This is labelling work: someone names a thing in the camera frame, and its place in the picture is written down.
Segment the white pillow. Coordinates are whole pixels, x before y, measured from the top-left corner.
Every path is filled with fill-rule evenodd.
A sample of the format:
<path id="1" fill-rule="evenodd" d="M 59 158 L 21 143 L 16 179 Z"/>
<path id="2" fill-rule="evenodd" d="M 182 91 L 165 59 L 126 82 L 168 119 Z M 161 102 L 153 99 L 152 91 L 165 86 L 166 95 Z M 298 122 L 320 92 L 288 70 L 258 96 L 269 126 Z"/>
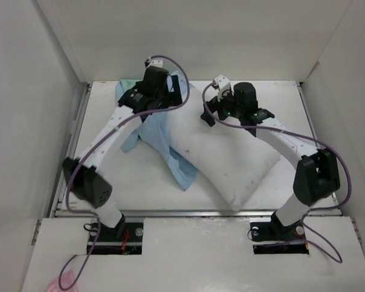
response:
<path id="1" fill-rule="evenodd" d="M 171 147 L 194 165 L 234 211 L 242 209 L 280 154 L 249 132 L 216 124 L 208 126 L 202 93 L 191 88 L 188 102 L 167 114 Z"/>

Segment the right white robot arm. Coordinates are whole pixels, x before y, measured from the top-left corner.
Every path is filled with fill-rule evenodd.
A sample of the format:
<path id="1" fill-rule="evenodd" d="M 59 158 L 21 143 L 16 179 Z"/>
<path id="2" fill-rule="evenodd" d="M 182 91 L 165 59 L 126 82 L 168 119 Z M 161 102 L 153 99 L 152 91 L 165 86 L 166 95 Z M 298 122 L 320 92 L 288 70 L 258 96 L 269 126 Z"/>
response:
<path id="1" fill-rule="evenodd" d="M 328 146 L 308 144 L 309 137 L 288 131 L 275 115 L 259 107 L 255 87 L 249 82 L 231 85 L 213 81 L 209 84 L 217 96 L 204 100 L 201 118 L 209 126 L 237 119 L 238 128 L 250 132 L 280 153 L 295 169 L 293 193 L 286 203 L 258 226 L 257 242 L 286 241 L 310 209 L 340 188 L 335 152 Z"/>

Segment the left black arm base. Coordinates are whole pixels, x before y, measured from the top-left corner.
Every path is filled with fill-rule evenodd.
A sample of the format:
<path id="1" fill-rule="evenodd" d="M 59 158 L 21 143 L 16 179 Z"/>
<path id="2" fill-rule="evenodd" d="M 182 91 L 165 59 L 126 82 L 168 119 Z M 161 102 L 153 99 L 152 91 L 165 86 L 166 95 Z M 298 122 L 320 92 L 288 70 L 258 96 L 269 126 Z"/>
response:
<path id="1" fill-rule="evenodd" d="M 142 239 L 144 235 L 144 220 L 129 218 L 117 230 L 101 224 L 99 236 L 91 247 L 98 231 L 96 221 L 85 223 L 83 228 L 88 232 L 86 252 L 92 255 L 122 255 L 133 256 L 142 254 Z"/>

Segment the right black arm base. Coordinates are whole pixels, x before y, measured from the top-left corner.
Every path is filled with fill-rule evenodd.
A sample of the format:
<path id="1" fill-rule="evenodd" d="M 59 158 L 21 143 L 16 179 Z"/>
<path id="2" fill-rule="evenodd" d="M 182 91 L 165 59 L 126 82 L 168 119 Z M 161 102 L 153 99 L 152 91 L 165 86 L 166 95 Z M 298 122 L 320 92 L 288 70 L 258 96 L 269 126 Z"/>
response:
<path id="1" fill-rule="evenodd" d="M 251 221 L 248 237 L 255 255 L 309 254 L 301 221 L 288 227 L 271 221 Z"/>

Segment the light blue pillowcase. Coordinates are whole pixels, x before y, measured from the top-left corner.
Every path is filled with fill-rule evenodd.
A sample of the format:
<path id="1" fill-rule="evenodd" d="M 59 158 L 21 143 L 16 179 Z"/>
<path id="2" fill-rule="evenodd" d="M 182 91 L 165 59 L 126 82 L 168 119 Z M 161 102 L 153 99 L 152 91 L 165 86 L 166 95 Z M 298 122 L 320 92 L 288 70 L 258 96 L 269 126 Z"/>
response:
<path id="1" fill-rule="evenodd" d="M 143 124 L 129 135 L 120 149 L 123 152 L 131 151 L 139 140 L 152 146 L 162 156 L 180 188 L 187 190 L 196 179 L 198 170 L 172 148 L 167 129 L 167 115 L 167 112 L 162 112 L 148 116 Z"/>

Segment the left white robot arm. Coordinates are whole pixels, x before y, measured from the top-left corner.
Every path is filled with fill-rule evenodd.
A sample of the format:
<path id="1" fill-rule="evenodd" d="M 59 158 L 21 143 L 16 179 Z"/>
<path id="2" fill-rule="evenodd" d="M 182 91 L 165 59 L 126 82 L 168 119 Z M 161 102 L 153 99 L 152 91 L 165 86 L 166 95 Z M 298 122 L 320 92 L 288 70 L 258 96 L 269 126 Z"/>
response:
<path id="1" fill-rule="evenodd" d="M 118 94 L 113 115 L 97 137 L 82 154 L 62 163 L 67 193 L 91 206 L 88 213 L 100 220 L 104 236 L 113 242 L 123 237 L 125 217 L 102 167 L 154 111 L 183 102 L 178 76 L 156 66 L 149 66 L 142 80 Z"/>

